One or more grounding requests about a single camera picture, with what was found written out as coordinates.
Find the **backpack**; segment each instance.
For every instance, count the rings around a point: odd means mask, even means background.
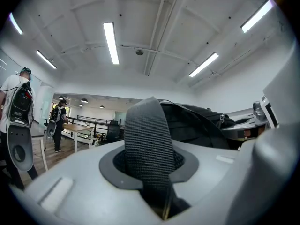
[[[161,103],[171,138],[180,142],[229,149],[221,128],[235,125],[226,114],[196,106]]]
[[[57,123],[60,120],[60,114],[61,114],[60,107],[55,107],[52,111],[52,117],[50,118],[50,120]]]

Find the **chair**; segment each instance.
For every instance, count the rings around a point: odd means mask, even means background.
[[[111,121],[107,126],[107,135],[106,138],[100,142],[101,145],[115,142],[119,139],[119,132],[121,126],[118,124],[118,121]]]

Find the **white ceiling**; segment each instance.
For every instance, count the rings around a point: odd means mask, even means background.
[[[120,71],[134,69],[195,88],[222,75],[279,31],[275,10],[246,34],[240,28],[265,1],[23,0],[15,18],[24,35],[62,72],[114,66],[102,25],[114,22]],[[162,53],[145,50],[138,56],[137,48]],[[220,57],[190,78],[213,52]]]
[[[73,107],[79,107],[79,104],[83,104],[84,107],[99,108],[104,106],[105,109],[125,112],[129,107],[138,103],[139,99],[123,98],[123,97],[109,97],[98,95],[86,95],[86,94],[54,94],[53,99],[59,101],[58,97],[63,96],[68,105]],[[87,99],[88,103],[83,103],[81,99]]]

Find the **floor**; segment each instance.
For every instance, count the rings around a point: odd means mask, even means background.
[[[41,175],[45,172],[44,163],[42,159],[42,153],[40,149],[39,140],[33,140],[32,141],[32,147],[33,147],[33,164],[34,167],[37,170],[38,175]],[[48,138],[46,141],[46,138],[44,138],[44,147],[46,147],[45,151],[45,157],[48,169],[55,166],[57,163],[59,163],[61,160],[66,158],[67,156],[71,155],[72,153],[75,153],[74,150],[74,141],[61,137],[60,147],[61,152],[55,153],[54,152],[54,142],[52,139]],[[88,149],[89,146],[86,144],[83,144],[81,142],[77,142],[78,151]],[[22,178],[24,186],[28,186],[32,180],[27,172],[20,172],[20,176]]]

